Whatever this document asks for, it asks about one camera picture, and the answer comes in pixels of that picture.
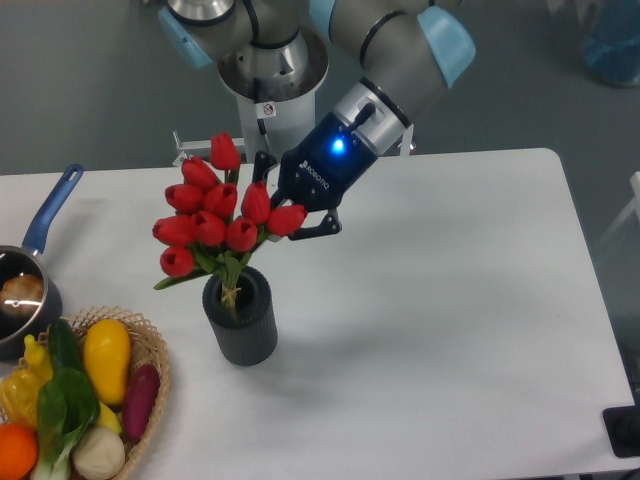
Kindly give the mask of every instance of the flower vase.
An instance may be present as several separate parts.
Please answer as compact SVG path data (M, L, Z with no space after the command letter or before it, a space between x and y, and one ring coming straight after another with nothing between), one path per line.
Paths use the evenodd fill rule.
M240 273L238 287L236 317L221 303L222 279L217 275L207 281L202 304L224 357L246 367L263 362L273 353L278 331L267 279L247 266Z

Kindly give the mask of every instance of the blue pan handle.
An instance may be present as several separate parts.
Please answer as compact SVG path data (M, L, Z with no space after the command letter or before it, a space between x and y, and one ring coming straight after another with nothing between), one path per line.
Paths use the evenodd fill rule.
M53 190L51 190L51 193L29 225L29 229L22 241L22 246L25 249L31 253L44 252L49 226L83 173L84 168L82 166L73 164L62 174L62 178L53 187Z

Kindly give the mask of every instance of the wicker basket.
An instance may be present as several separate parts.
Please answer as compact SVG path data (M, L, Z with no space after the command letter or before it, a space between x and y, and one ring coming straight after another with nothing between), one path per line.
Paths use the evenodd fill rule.
M104 318L113 318L122 322L129 331L131 338L131 361L129 363L129 375L138 367L150 363L158 369L160 374L160 390L156 398L155 406L151 412L149 423L144 432L142 439L138 443L134 443L127 439L123 433L124 447L126 453L126 461L122 470L113 477L112 480L124 480L127 478L138 461L142 457L149 441L158 426L164 404L169 395L169 353L167 345L162 339L158 330L151 325L151 322L139 313L133 313L121 307L92 307L89 310L81 310L75 315L65 317L71 324L71 328L76 334L78 345L83 345L87 330L98 320ZM38 337L38 343L47 346L48 332L41 333ZM24 358L20 359L16 370L27 368ZM120 412L116 412L118 419L122 420ZM0 423L8 422L7 415L0 405ZM71 480L83 480L75 470L72 471Z

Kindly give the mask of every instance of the tulip bouquet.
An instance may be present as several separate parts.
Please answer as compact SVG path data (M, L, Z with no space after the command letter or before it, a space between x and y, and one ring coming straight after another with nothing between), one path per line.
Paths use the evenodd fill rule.
M160 266L168 278L160 290L205 275L222 279L221 303L235 316L240 272L251 255L270 236L284 237L298 230L307 211L302 205L271 207L264 181L251 183L238 198L240 154L227 133L211 138L209 162L191 157L182 162L184 183L165 190L176 213L158 220L153 236L168 248ZM216 173L223 175L221 180Z

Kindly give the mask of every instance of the yellow pepper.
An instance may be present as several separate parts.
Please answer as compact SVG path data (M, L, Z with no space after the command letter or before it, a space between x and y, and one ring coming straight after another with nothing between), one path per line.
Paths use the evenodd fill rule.
M83 363L98 400L110 407L124 402L129 379L131 340L119 321L104 319L87 331Z
M29 369L16 370L0 383L0 402L10 422L38 427L38 393L44 383Z
M42 378L44 381L51 380L53 369L51 368L51 358L45 347L36 342L33 335L24 337L24 359L29 365L29 369Z

